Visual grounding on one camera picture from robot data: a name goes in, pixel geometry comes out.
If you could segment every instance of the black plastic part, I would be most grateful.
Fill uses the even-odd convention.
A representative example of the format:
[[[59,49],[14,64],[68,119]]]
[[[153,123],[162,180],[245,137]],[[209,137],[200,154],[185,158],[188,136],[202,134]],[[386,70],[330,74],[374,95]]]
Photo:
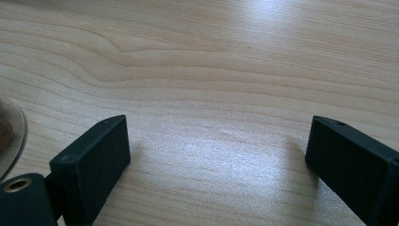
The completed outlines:
[[[66,195],[66,224],[92,225],[129,163],[125,116],[98,122],[51,160],[53,182]]]
[[[314,116],[305,160],[366,225],[398,224],[398,152],[345,123]]]
[[[55,226],[44,178],[28,173],[0,185],[1,226]]]

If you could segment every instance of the glass object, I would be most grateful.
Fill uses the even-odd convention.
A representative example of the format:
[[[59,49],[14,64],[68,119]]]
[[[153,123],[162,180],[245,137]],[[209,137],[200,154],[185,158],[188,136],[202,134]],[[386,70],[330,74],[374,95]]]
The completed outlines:
[[[9,98],[0,96],[0,182],[17,162],[26,141],[23,111]]]

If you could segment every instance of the wooden table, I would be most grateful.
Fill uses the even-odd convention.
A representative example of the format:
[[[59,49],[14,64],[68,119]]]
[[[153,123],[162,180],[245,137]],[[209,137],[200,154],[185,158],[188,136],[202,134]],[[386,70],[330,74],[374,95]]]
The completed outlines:
[[[399,150],[397,0],[4,0],[0,53],[29,126],[8,178],[127,116],[95,225],[363,225],[304,162],[311,117]]]

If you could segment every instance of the light wood surface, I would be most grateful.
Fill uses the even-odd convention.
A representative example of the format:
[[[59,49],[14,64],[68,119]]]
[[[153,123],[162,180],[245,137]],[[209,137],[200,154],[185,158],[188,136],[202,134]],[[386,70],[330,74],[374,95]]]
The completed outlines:
[[[28,119],[8,178],[126,114],[94,225],[363,225],[304,153],[313,115],[399,150],[399,2],[3,0],[0,93]]]

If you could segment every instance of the wood grain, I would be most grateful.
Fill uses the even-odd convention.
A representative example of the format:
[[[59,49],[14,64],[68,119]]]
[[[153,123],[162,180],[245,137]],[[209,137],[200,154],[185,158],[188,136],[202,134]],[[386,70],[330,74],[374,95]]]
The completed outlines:
[[[95,225],[363,225],[306,167],[312,115],[399,150],[397,0],[0,2],[8,178],[126,114],[133,162]]]

